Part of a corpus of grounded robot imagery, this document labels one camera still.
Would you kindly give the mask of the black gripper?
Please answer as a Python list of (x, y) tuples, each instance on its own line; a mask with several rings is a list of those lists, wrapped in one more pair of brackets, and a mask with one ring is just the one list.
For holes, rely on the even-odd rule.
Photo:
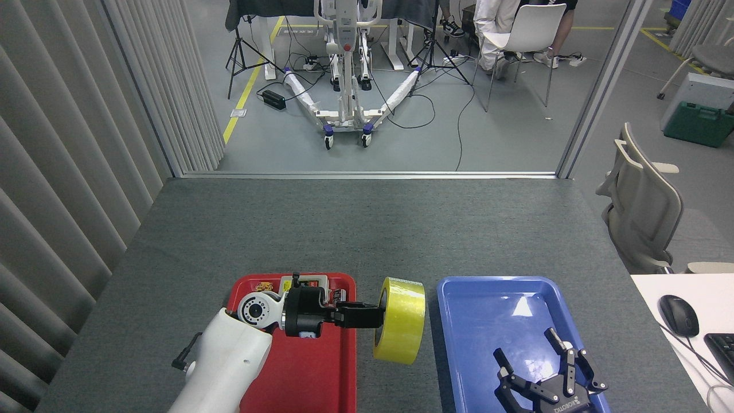
[[(559, 397), (557, 403), (551, 403), (551, 392), (543, 389), (539, 384), (517, 376), (503, 350), (496, 348), (493, 351), (493, 356), (499, 365), (497, 373), (499, 385), (494, 394), (499, 403), (505, 411), (597, 412), (597, 408), (590, 402), (589, 396), (577, 394), (579, 390), (576, 389), (578, 371), (585, 379), (582, 388), (587, 394), (594, 395), (608, 389), (606, 382), (595, 378), (595, 363), (589, 352), (585, 349), (578, 350), (571, 342), (562, 340), (553, 328), (546, 329), (544, 335), (560, 357), (559, 375), (563, 377), (562, 394), (564, 396)], [(513, 392), (531, 400), (533, 402), (532, 410), (527, 410), (527, 408), (519, 405)]]
[[(318, 338), (323, 322), (333, 324), (332, 307), (323, 305), (326, 291), (322, 287), (292, 287), (285, 297), (285, 335)], [(383, 326), (385, 309), (377, 304), (364, 302), (338, 302), (335, 304), (335, 324), (345, 329), (377, 329)]]

